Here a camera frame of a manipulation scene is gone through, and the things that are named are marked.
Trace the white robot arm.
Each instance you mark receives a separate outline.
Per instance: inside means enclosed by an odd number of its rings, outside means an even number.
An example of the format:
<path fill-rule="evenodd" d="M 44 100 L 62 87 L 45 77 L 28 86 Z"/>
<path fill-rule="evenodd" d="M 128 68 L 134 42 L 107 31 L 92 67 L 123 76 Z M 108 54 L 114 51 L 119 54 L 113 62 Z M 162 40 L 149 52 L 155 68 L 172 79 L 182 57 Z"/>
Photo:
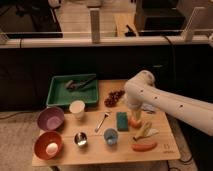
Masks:
<path fill-rule="evenodd" d="M 125 103 L 139 109 L 143 103 L 157 107 L 190 126 L 213 136 L 213 104 L 166 92 L 155 87 L 155 77 L 142 70 L 125 85 Z"/>

